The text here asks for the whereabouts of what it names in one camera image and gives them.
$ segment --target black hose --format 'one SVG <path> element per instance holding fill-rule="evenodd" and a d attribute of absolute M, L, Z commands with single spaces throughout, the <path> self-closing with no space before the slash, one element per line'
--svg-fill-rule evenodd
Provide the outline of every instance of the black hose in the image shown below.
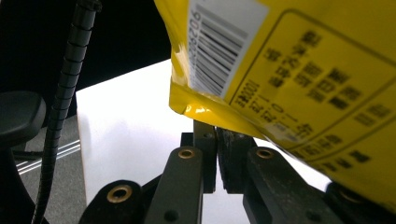
<path fill-rule="evenodd" d="M 47 208 L 52 187 L 58 143 L 64 120 L 75 93 L 85 51 L 91 37 L 96 12 L 102 9 L 99 0 L 78 0 L 64 54 L 64 65 L 49 113 L 49 123 L 44 143 L 40 186 L 32 223 L 41 223 Z"/>

